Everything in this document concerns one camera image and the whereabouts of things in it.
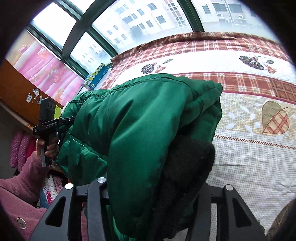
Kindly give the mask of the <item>person's left hand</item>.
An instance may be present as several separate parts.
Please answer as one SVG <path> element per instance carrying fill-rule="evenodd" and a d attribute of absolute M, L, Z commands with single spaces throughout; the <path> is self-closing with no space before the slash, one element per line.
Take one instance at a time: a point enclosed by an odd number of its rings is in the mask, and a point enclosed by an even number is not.
<path fill-rule="evenodd" d="M 39 159 L 41 159 L 41 150 L 44 149 L 44 155 L 48 158 L 52 158 L 58 155 L 59 147 L 58 147 L 59 138 L 55 137 L 51 140 L 50 144 L 45 148 L 45 142 L 42 139 L 37 139 L 36 141 L 36 154 Z"/>

